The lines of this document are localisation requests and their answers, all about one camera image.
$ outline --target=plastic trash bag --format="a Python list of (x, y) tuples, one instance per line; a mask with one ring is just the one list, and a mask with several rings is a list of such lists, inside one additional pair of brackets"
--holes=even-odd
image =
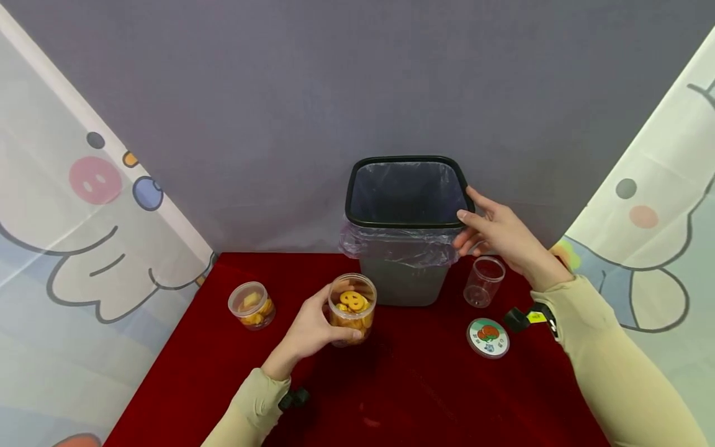
[(463, 228), (457, 211), (474, 210), (459, 166), (444, 157), (381, 157), (358, 162), (345, 202), (340, 250), (416, 268), (452, 265)]

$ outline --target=gray trash can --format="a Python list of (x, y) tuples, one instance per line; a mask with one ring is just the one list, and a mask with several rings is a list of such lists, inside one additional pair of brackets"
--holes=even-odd
[(459, 165), (437, 156), (374, 157), (352, 169), (340, 249), (360, 260), (378, 289), (378, 304), (426, 306), (437, 300), (452, 247), (474, 212)]

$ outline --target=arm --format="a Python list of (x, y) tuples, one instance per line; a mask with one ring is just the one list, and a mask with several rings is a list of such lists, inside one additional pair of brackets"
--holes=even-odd
[(278, 423), (278, 403), (290, 388), (290, 374), (303, 358), (335, 340), (360, 338), (359, 330), (331, 326), (322, 314), (329, 286), (308, 298), (283, 340), (261, 368), (255, 368), (231, 400), (202, 447), (260, 446)]
[(574, 277), (504, 205), (473, 188), (484, 217), (460, 210), (468, 227), (455, 238), (462, 256), (487, 250), (524, 275), (535, 300), (556, 318), (583, 397), (608, 440), (617, 446), (706, 446), (685, 403), (618, 324), (613, 309), (583, 277)]
[(584, 277), (532, 292), (554, 315), (584, 399), (616, 446), (707, 446), (690, 410)]

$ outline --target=red table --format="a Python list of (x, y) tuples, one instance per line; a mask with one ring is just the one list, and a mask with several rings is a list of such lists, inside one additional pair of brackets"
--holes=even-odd
[[(525, 280), (508, 271), (492, 305), (472, 308), (461, 295), (469, 268), (466, 258), (450, 269), (434, 305), (378, 307), (365, 344), (328, 346), (302, 361), (293, 383), (311, 399), (288, 410), (265, 445), (607, 445), (546, 325), (510, 333), (511, 349), (498, 360), (470, 348), (471, 320), (501, 321), (531, 298)], [(221, 255), (104, 445), (201, 444), (301, 302), (356, 271), (357, 261), (342, 255)], [(256, 333), (227, 308), (231, 291), (251, 280), (266, 286), (277, 308)]]

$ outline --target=cartoon character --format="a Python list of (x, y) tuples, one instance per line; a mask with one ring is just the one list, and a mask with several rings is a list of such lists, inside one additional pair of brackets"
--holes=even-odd
[(688, 313), (688, 293), (666, 266), (688, 248), (691, 213), (712, 186), (714, 86), (676, 82), (553, 248), (625, 328), (661, 332)]
[(13, 69), (0, 72), (10, 86), (0, 89), (0, 235), (61, 258), (49, 297), (95, 305), (97, 319), (111, 323), (158, 289), (198, 278), (211, 251), (174, 231), (164, 216), (180, 213), (167, 209), (156, 182), (122, 157), (122, 143), (89, 107), (71, 112), (19, 54), (10, 59)]

